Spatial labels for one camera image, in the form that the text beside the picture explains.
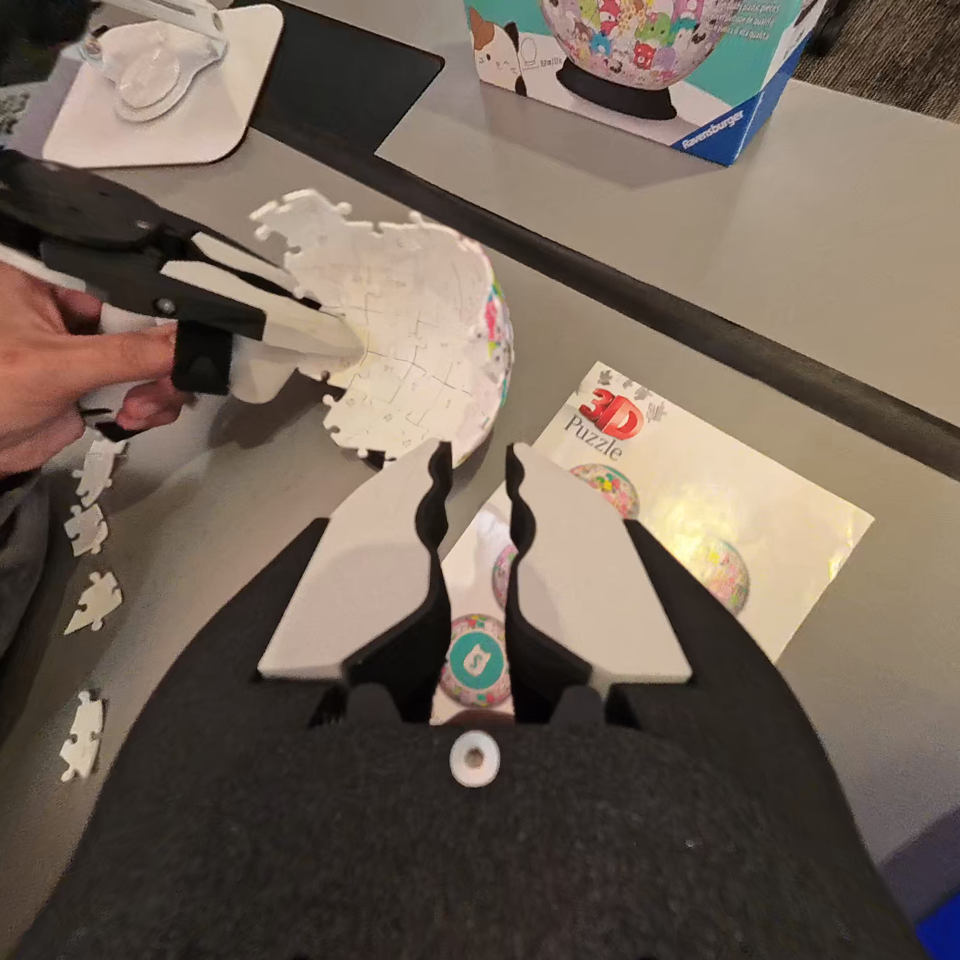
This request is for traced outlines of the pile of loose puzzle pieces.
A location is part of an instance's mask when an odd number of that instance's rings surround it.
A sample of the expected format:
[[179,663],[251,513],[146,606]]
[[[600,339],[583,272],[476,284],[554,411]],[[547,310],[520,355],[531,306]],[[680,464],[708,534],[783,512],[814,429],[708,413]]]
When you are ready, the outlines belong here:
[[99,500],[113,486],[114,468],[127,445],[126,439],[96,438],[85,453],[81,469],[73,471],[77,502],[70,506],[63,531],[75,558],[98,554],[110,533]]

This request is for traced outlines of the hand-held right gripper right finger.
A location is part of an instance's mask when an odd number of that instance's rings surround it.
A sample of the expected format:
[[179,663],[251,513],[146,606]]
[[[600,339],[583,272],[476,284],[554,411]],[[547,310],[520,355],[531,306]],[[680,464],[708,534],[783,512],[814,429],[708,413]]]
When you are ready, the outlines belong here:
[[682,684],[689,660],[624,518],[527,443],[507,454],[507,646],[530,689]]

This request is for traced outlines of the printed instruction sheet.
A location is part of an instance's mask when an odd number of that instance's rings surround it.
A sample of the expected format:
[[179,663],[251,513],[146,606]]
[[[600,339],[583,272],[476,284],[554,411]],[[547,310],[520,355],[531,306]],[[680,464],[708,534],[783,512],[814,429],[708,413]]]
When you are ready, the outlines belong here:
[[[776,664],[873,517],[596,362],[534,448],[637,521]],[[503,644],[510,499],[500,484],[442,563],[452,652],[431,722],[514,712]]]

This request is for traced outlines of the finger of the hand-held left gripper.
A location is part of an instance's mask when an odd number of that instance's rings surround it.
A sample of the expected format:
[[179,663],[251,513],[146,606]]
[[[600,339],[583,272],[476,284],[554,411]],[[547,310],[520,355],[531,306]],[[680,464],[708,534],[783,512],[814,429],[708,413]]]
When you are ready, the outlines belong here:
[[309,295],[296,293],[296,283],[291,274],[221,234],[206,230],[191,231],[188,246],[193,252],[193,261],[209,267],[203,278],[188,279],[188,284],[207,291],[210,296],[245,303],[241,294],[257,290],[297,301],[313,311],[321,311],[322,305],[318,301]]
[[229,393],[260,404],[273,400],[295,372],[323,378],[361,360],[365,346],[342,314],[286,287],[256,285],[215,265],[164,265],[162,276],[214,297],[209,325],[231,334]]

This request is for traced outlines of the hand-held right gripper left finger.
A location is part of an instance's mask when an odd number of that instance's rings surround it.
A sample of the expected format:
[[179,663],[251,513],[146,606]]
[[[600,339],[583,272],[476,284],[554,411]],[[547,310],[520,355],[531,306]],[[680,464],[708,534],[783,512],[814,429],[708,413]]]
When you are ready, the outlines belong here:
[[450,640],[439,549],[451,444],[427,439],[333,511],[258,662],[266,680],[433,684]]

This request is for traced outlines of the partly built white puzzle ball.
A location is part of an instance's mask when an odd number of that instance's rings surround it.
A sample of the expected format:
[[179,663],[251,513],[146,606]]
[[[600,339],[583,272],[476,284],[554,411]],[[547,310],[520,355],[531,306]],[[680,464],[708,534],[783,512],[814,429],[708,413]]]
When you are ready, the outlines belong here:
[[454,468],[490,436],[515,359],[505,296],[484,248],[410,212],[405,222],[359,221],[347,202],[313,189],[249,215],[260,240],[281,239],[296,291],[338,314],[359,359],[304,359],[296,371],[341,391],[323,427],[360,457],[401,458],[448,442]]

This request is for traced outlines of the blue plastic bin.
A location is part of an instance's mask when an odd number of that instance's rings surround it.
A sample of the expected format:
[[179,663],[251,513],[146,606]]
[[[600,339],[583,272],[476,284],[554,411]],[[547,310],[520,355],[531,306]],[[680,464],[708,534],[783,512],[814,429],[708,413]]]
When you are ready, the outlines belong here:
[[959,959],[959,890],[915,924],[918,942],[931,959]]

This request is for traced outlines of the black mat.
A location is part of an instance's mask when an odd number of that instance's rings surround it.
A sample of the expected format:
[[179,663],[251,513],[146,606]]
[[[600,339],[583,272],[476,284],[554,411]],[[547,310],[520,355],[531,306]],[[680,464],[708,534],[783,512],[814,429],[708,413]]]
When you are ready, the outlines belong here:
[[438,54],[289,2],[250,125],[315,160],[374,155],[441,74]]

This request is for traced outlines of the colourful puzzle ball box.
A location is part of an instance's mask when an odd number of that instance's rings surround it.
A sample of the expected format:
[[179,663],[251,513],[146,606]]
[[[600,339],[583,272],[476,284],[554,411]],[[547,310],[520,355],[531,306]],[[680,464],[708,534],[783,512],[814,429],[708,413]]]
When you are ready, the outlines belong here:
[[774,113],[814,1],[474,1],[481,82],[731,166]]

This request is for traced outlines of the white flat base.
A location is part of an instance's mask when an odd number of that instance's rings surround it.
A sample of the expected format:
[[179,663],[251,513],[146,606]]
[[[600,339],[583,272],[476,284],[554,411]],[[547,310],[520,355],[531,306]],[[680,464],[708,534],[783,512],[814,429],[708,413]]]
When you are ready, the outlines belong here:
[[[91,27],[78,42],[78,69],[35,154],[44,162],[86,171],[198,166],[224,159],[251,124],[281,38],[282,13],[269,3],[225,9],[198,1],[106,5],[132,20]],[[125,122],[114,113],[113,85],[86,63],[81,44],[100,28],[113,37],[124,26],[155,20],[195,30],[217,27],[229,48],[170,112],[146,123]]]

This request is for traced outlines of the person's left hand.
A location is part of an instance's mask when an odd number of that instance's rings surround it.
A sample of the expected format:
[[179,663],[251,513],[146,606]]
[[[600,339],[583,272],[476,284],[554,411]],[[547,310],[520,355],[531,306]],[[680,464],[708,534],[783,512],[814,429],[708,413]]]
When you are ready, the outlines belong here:
[[1,266],[1,477],[42,468],[85,432],[79,402],[133,383],[116,423],[142,431],[176,421],[194,395],[172,382],[173,325],[98,333],[101,303]]

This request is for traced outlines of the white round dish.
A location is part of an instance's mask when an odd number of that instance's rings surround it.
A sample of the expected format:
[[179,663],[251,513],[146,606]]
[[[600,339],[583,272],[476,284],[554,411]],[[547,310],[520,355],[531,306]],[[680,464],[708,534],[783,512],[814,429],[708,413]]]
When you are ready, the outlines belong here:
[[100,28],[80,44],[85,62],[113,86],[114,114],[128,123],[151,122],[170,113],[229,48],[217,27],[195,30],[157,20],[126,25],[112,36]]

